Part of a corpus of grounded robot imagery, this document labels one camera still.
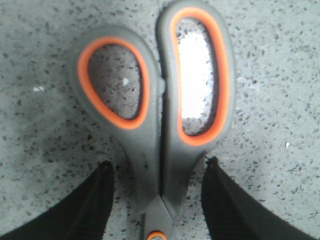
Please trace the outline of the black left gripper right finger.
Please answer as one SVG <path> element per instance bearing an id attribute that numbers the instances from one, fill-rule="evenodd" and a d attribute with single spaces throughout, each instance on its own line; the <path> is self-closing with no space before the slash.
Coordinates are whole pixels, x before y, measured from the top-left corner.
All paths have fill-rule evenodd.
<path id="1" fill-rule="evenodd" d="M 202 179 L 201 206 L 213 240 L 310 240 L 245 192 L 219 166 L 207 161 Z"/>

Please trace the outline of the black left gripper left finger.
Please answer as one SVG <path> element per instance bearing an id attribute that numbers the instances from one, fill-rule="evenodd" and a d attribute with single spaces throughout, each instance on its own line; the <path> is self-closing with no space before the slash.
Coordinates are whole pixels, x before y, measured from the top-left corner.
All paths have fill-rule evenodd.
<path id="1" fill-rule="evenodd" d="M 62 201 L 2 240 L 101 240 L 111 213 L 114 171 L 108 161 Z"/>

